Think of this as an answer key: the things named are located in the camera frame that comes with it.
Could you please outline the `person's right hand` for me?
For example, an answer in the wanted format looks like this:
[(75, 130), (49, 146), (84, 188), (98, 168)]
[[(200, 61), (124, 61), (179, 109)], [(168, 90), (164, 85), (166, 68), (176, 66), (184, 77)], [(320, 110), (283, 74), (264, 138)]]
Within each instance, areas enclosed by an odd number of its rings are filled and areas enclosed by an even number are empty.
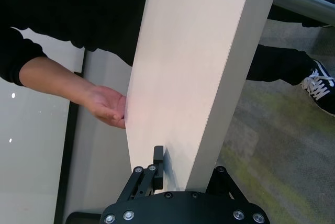
[(84, 106), (100, 121), (125, 129), (126, 96), (106, 86), (93, 85), (85, 96)]

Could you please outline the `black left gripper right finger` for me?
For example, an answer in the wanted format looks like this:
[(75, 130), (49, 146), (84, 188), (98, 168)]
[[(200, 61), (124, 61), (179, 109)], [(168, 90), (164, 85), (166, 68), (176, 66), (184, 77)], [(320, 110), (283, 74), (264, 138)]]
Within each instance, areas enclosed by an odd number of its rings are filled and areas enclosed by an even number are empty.
[(210, 195), (216, 195), (224, 197), (225, 199), (233, 199), (238, 203), (246, 203), (246, 197), (243, 192), (233, 181), (226, 168), (223, 166), (217, 166), (214, 168), (206, 193)]

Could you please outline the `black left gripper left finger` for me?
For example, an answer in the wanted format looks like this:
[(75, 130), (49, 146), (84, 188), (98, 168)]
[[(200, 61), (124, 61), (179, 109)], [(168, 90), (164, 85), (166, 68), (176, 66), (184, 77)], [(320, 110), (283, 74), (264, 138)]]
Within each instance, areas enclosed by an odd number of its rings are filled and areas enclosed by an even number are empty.
[(164, 147), (154, 147), (153, 163), (147, 168), (136, 166), (118, 200), (133, 200), (151, 196), (163, 189)]

